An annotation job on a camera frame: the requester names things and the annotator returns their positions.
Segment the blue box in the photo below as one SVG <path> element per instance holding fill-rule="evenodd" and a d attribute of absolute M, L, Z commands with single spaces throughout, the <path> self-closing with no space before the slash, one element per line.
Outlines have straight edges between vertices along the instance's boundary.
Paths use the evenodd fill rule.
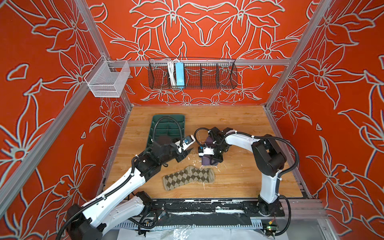
<path fill-rule="evenodd" d="M 176 69 L 176 85 L 184 87 L 185 86 L 184 63 L 181 63 L 181 62 L 175 63 L 175 69 Z"/>

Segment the basket divider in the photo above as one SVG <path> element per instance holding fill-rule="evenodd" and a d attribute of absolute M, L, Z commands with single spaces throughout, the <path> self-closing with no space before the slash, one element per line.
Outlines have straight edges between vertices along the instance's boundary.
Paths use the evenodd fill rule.
<path fill-rule="evenodd" d="M 201 63 L 200 63 L 200 87 L 203 88 L 203 69 L 201 68 Z"/>
<path fill-rule="evenodd" d="M 220 78 L 220 74 L 219 74 L 219 71 L 218 71 L 218 64 L 216 63 L 216 86 L 217 86 L 217 88 L 220 87 L 219 78 Z"/>
<path fill-rule="evenodd" d="M 232 77 L 232 72 L 233 72 L 233 67 L 234 66 L 235 66 L 235 62 L 232 63 L 231 73 L 229 74 L 229 82 L 231 83 L 232 88 L 234 88 L 234 86 L 233 86 L 233 77 Z"/>
<path fill-rule="evenodd" d="M 152 75 L 152 81 L 149 83 L 149 87 L 150 87 L 150 88 L 153 88 L 153 85 L 154 85 L 154 83 L 155 83 L 155 77 L 153 76 L 153 71 L 152 71 L 152 64 L 151 64 L 151 62 L 149 62 L 149 69 L 150 69 L 150 71 L 151 71 L 151 75 Z"/>
<path fill-rule="evenodd" d="M 169 75 L 169 72 L 168 72 L 168 69 L 167 69 L 167 87 L 170 88 L 170 75 Z"/>

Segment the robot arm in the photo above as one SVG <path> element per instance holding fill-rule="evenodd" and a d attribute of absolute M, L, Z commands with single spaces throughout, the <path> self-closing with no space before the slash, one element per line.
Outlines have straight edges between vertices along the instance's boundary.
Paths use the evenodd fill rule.
<path fill-rule="evenodd" d="M 259 212 L 269 215 L 278 204 L 279 183 L 286 157 L 274 139 L 256 139 L 249 134 L 238 134 L 226 128 L 222 131 L 216 127 L 209 130 L 205 144 L 199 147 L 199 156 L 203 165 L 217 165 L 223 161 L 223 153 L 231 145 L 244 148 L 253 153 L 256 165 L 262 173 L 262 188 L 259 194 Z"/>
<path fill-rule="evenodd" d="M 161 166 L 167 166 L 167 162 L 176 159 L 182 161 L 190 153 L 187 150 L 194 142 L 193 136 L 188 136 L 173 143 L 173 139 L 164 136 L 153 142 L 153 146 L 145 149 L 132 159 L 130 168 L 119 180 L 96 196 L 91 201 L 78 206 L 72 205 L 67 211 L 66 227 L 72 240 L 96 240 L 107 233 L 122 221 L 143 212 L 147 204 L 151 204 L 151 198 L 145 192 L 139 192 L 128 202 L 121 201 L 135 189 L 146 183 L 157 174 Z"/>

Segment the sock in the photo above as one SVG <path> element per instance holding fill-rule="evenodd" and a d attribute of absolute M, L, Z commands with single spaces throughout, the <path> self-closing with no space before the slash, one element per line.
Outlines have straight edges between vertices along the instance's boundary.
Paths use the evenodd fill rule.
<path fill-rule="evenodd" d="M 189 165 L 184 170 L 166 175 L 163 177 L 164 188 L 170 191 L 176 187 L 183 186 L 190 182 L 213 183 L 215 181 L 215 173 L 213 169 L 199 169 Z"/>

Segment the green plastic tray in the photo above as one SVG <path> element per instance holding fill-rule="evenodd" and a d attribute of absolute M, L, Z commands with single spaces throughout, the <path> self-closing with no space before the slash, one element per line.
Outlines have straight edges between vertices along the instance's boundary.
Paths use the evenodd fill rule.
<path fill-rule="evenodd" d="M 151 127 L 149 129 L 149 135 L 148 135 L 148 141 L 146 147 L 152 147 L 152 135 L 153 135 L 153 128 L 155 127 L 155 123 L 164 116 L 169 116 L 171 118 L 174 118 L 181 127 L 181 132 L 185 134 L 185 116 L 182 114 L 157 114 L 152 117 Z M 155 141 L 159 136 L 169 136 L 169 137 L 180 137 L 180 131 L 177 127 L 176 123 L 170 119 L 163 119 L 156 128 L 156 134 L 155 134 Z"/>

